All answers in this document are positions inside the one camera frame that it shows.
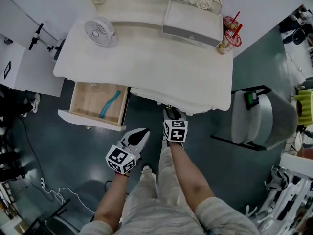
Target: chair backrest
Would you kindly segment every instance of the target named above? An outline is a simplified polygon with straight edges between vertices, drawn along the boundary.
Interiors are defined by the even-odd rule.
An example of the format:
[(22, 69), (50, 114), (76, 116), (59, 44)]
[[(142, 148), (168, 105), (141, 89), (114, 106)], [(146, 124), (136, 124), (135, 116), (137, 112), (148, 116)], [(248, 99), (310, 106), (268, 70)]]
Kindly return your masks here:
[(267, 149), (272, 149), (290, 138), (298, 126), (298, 114), (295, 107), (284, 100), (274, 90), (266, 94), (272, 104), (273, 127), (265, 142)]

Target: blue tube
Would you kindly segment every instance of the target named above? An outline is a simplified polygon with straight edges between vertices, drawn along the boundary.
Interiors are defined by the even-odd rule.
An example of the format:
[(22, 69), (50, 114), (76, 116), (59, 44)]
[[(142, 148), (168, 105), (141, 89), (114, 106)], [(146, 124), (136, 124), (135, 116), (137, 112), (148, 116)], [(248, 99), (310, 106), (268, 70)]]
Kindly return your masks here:
[(120, 94), (121, 94), (121, 91), (117, 91), (115, 96), (105, 104), (105, 106), (103, 107), (103, 109), (102, 109), (102, 111), (100, 113), (100, 118), (104, 118), (104, 115), (105, 115), (108, 107), (118, 98), (118, 96)]

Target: gray floor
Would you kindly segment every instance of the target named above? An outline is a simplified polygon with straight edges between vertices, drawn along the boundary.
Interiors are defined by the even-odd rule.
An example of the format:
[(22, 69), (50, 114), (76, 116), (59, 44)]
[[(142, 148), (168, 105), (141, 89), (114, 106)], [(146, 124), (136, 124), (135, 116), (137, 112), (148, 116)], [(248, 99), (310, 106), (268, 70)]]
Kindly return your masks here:
[[(234, 60), (233, 89), (262, 84), (290, 99), (286, 55), (277, 28)], [(30, 113), (25, 123), (30, 142), (43, 168), (46, 184), (56, 191), (59, 187), (71, 188), (89, 208), (95, 210), (104, 194), (104, 182), (114, 175), (106, 165), (105, 155), (124, 133), (95, 127), (87, 129), (63, 121), (57, 110), (69, 109), (73, 88), (74, 82), (65, 80), (61, 98), (43, 95), (38, 112)], [(25, 93), (17, 94), (20, 98), (25, 96)], [(219, 130), (221, 119), (227, 119), (227, 115), (229, 111), (215, 110), (188, 117), (185, 149), (207, 178), (214, 193), (243, 212), (246, 203), (261, 204), (267, 196), (263, 182), (269, 176), (271, 167), (279, 162), (284, 145), (271, 151), (255, 152), (211, 139), (210, 135)], [(125, 124), (127, 130), (150, 128), (151, 136), (142, 153), (142, 163), (150, 162), (157, 167), (161, 148), (162, 107), (132, 95)], [(14, 135), (16, 146), (21, 149), (22, 164), (27, 164), (30, 170), (27, 177), (39, 187), (41, 174), (35, 170), (38, 165), (27, 144), (20, 120), (14, 122), (11, 134)], [(132, 171), (128, 192), (138, 182), (140, 169), (141, 165)], [(32, 222), (38, 216), (50, 215), (59, 207), (57, 201), (48, 202), (27, 180), (12, 182), (11, 186), (17, 194), (19, 212), (27, 222)], [(68, 190), (61, 193), (66, 199), (71, 198), (63, 217), (80, 229), (90, 221), (92, 213), (84, 209)]]

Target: chair seat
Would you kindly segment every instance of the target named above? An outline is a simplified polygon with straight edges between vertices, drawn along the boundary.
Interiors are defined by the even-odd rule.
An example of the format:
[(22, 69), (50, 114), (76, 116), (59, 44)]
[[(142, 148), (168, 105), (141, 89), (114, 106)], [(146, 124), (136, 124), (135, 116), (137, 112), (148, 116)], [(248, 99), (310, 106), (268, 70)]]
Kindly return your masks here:
[(245, 91), (236, 91), (233, 97), (231, 114), (231, 140), (233, 143), (253, 141), (260, 128), (260, 105), (247, 110), (244, 94)]

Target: fan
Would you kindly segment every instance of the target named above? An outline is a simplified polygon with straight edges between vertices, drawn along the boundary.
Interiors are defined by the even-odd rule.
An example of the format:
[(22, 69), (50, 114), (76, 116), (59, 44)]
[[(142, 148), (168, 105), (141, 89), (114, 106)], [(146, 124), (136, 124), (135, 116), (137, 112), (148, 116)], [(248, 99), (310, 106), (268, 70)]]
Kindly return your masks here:
[(105, 48), (114, 47), (117, 37), (112, 23), (103, 17), (96, 17), (85, 22), (85, 32), (97, 45)]

